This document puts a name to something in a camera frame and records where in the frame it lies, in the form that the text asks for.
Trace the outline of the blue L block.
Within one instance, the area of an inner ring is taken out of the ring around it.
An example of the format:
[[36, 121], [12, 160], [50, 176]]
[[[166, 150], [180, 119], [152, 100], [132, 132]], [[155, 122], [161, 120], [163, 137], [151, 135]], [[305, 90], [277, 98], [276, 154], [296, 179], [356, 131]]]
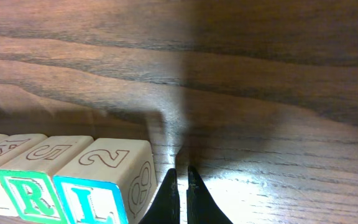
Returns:
[[157, 188], [146, 140], [99, 138], [53, 177], [68, 222], [139, 223]]

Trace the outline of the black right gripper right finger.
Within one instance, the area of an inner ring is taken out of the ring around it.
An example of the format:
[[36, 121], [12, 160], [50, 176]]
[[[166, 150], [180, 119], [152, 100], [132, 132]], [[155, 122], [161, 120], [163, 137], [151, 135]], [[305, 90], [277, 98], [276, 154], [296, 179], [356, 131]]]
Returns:
[[198, 171], [188, 166], [186, 190], [188, 224], [232, 224], [217, 206]]

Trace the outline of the green R block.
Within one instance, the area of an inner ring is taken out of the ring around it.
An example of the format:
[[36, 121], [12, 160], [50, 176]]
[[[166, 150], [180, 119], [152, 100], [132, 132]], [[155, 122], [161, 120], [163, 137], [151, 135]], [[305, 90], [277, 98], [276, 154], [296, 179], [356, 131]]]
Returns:
[[91, 136], [51, 136], [0, 167], [0, 183], [20, 218], [68, 222], [53, 176], [93, 141]]

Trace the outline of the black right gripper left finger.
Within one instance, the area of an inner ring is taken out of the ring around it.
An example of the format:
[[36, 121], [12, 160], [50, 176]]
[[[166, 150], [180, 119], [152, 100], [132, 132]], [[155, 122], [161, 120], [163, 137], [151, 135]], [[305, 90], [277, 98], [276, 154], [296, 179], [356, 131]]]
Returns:
[[179, 224], [180, 196], [178, 193], [177, 171], [167, 171], [162, 184], [147, 213], [139, 224]]

